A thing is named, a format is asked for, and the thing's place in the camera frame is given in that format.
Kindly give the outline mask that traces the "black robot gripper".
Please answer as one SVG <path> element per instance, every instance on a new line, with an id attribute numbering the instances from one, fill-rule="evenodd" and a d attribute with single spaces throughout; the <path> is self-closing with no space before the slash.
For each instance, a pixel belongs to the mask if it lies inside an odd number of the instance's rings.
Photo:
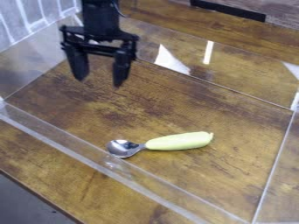
<path id="1" fill-rule="evenodd" d="M 67 54 L 70 69 L 78 81 L 90 74 L 88 53 L 115 56 L 114 86 L 126 81 L 131 60 L 136 59 L 139 37 L 120 29 L 119 0 L 82 0 L 83 26 L 60 27 L 62 49 Z"/>

